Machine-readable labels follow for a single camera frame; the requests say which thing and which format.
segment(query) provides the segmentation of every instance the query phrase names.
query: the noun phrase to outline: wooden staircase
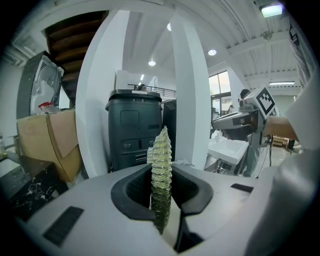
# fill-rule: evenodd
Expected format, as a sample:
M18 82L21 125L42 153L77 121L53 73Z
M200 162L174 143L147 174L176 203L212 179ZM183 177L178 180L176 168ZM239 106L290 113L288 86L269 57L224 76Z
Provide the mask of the wooden staircase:
M72 106L76 104L80 69L88 47L108 11L95 11L62 20L45 29L49 53L65 72L62 86Z

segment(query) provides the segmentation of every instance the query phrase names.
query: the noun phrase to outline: ceiling light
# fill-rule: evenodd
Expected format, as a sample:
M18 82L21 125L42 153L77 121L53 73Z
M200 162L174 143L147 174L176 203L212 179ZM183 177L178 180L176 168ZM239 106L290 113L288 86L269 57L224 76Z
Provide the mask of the ceiling light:
M153 60L150 60L148 64L149 66L153 67L154 65L156 65L156 62Z
M283 11L282 4L274 4L274 5L264 5L260 7L261 13L263 17L268 18L275 15L281 15Z
M270 82L270 86L283 86L283 85L294 85L295 81L286 81L286 82Z
M216 55L216 54L217 54L217 51L214 50L214 49L211 49L211 50L208 51L208 54L209 54L210 56L213 56L213 55Z

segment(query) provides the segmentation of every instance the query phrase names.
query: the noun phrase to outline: white pillar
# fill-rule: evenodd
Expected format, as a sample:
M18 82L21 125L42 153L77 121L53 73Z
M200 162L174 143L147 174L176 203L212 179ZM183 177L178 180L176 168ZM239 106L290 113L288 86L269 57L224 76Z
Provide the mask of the white pillar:
M113 10L101 24L87 50L76 91L76 131L89 178L108 172L110 148L109 95L122 70L129 11Z
M176 76L175 158L203 170L210 136L210 85L204 52L196 29L181 10L171 21Z
M238 111L238 109L239 109L238 99L239 99L241 91L243 89L245 89L245 87L231 67L228 67L227 71L228 71L229 82L230 82L232 105L233 105L234 109L236 111Z

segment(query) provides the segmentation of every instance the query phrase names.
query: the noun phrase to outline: railing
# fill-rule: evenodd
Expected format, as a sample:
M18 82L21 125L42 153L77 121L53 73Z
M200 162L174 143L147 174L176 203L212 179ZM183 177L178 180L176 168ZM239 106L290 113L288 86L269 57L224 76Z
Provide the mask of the railing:
M138 85L137 84L128 84L128 90L137 90ZM155 92L160 94L162 97L166 98L177 98L177 91L176 90L170 90L165 88L159 88L159 87L152 87L152 86L145 86L148 91Z

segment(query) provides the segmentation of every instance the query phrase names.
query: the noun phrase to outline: cardboard box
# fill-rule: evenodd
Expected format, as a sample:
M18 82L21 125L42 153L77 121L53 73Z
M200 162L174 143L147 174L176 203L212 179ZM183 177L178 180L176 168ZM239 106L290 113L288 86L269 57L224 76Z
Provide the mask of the cardboard box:
M82 164L74 110L18 119L17 129L23 155L53 162L60 179L72 182Z

